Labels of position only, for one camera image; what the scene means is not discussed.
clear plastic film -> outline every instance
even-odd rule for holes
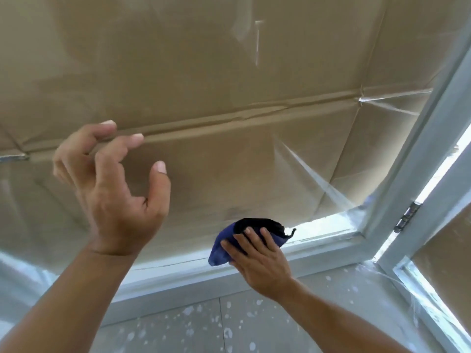
[[[156,160],[172,180],[170,215],[124,285],[207,265],[215,235],[242,217],[298,228],[290,245],[357,231],[470,8],[469,0],[28,5],[6,0],[0,9],[8,45],[0,278],[17,273],[3,286],[24,288],[28,304],[87,241],[73,192],[51,174],[54,149],[87,123],[112,119],[121,133],[145,135],[123,162],[133,194],[146,194]]]

white paint speck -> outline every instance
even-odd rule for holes
[[[193,306],[190,306],[190,307],[187,307],[183,310],[182,314],[184,314],[185,316],[189,316],[191,315],[191,313],[194,311],[195,309],[193,308]]]
[[[224,338],[232,338],[232,330],[230,328],[224,328]]]
[[[408,342],[407,347],[410,349],[411,352],[414,352],[414,353],[417,352],[417,347],[415,346],[414,343]]]

blue cloth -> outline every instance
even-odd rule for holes
[[[260,234],[260,229],[267,228],[273,240],[279,247],[281,247],[284,243],[286,243],[287,240],[293,236],[294,231],[296,230],[296,229],[293,229],[291,235],[285,235],[285,227],[271,219],[244,218],[244,219],[238,220],[237,222],[232,223],[231,225],[227,226],[216,237],[214,246],[212,247],[212,250],[211,250],[211,254],[209,255],[209,259],[208,259],[209,265],[218,266],[218,265],[223,265],[231,261],[230,255],[221,246],[221,241],[224,239],[227,239],[229,243],[234,245],[242,253],[247,254],[240,247],[237,240],[233,237],[234,234],[244,233],[244,230],[247,227],[252,227],[253,230],[257,233],[257,235],[262,239],[265,245],[267,243],[265,242],[265,239],[263,238],[263,236]]]

